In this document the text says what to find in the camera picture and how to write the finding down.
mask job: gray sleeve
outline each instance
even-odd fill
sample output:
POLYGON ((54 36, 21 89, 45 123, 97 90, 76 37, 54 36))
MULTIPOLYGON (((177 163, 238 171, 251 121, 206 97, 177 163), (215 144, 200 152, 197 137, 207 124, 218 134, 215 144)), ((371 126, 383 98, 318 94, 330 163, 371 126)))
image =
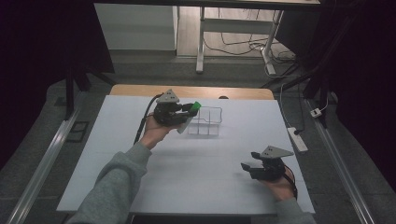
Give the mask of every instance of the gray sleeve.
POLYGON ((150 155, 140 143, 126 153, 118 152, 67 223, 125 223, 150 155))
POLYGON ((305 213, 301 210, 295 198, 287 199, 276 203, 276 212, 279 224, 315 224, 317 223, 312 214, 305 213))

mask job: wall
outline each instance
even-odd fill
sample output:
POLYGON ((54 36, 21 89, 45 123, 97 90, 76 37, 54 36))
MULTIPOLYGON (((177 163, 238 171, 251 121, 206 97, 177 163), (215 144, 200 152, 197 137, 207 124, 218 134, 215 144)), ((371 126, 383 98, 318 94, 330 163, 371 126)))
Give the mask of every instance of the wall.
POLYGON ((95 4, 109 49, 176 49, 176 7, 95 4))

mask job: white tabletop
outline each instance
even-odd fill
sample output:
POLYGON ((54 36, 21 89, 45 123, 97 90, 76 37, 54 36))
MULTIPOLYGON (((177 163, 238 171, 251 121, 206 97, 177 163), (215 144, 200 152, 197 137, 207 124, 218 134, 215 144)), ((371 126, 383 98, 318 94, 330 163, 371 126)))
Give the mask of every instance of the white tabletop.
MULTIPOLYGON (((118 151, 127 151, 151 97, 107 96, 57 210, 77 211, 96 177, 118 151)), ((269 145, 293 151, 275 100, 181 98, 222 108, 219 135, 170 132, 153 150, 131 207, 136 214, 274 214, 270 191, 241 162, 260 165, 250 152, 269 145)), ((314 213, 295 156, 283 161, 293 170, 303 211, 314 213)))

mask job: person's left hand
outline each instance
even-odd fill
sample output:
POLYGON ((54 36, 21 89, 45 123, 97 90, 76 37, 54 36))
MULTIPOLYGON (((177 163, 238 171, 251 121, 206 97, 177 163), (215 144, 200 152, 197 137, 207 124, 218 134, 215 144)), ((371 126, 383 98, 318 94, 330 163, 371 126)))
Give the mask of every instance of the person's left hand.
POLYGON ((145 132, 139 142, 146 148, 152 149, 157 143, 161 142, 170 131, 179 127, 181 127, 181 124, 171 127, 162 126, 157 123, 152 113, 150 113, 146 118, 145 132))

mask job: table leg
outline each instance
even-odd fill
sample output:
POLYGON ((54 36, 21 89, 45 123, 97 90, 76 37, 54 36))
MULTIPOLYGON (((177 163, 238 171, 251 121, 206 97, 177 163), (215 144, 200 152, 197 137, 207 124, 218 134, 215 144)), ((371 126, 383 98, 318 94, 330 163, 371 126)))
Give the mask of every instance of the table leg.
POLYGON ((201 7, 201 19, 199 28, 199 43, 197 54, 196 73, 202 74, 204 72, 204 26, 205 26, 205 8, 201 7))
POLYGON ((276 71, 274 69, 274 66, 272 65, 271 58, 269 56, 269 52, 271 50, 271 45, 272 45, 272 43, 274 41, 276 30, 277 30, 277 27, 279 25, 280 18, 282 17, 282 13, 283 13, 282 10, 277 12, 277 14, 275 16, 275 20, 274 20, 272 28, 271 28, 271 31, 268 34, 268 40, 267 40, 267 43, 265 44, 265 48, 262 49, 262 57, 264 58, 265 67, 266 67, 266 69, 268 71, 268 75, 269 76, 276 75, 276 71))

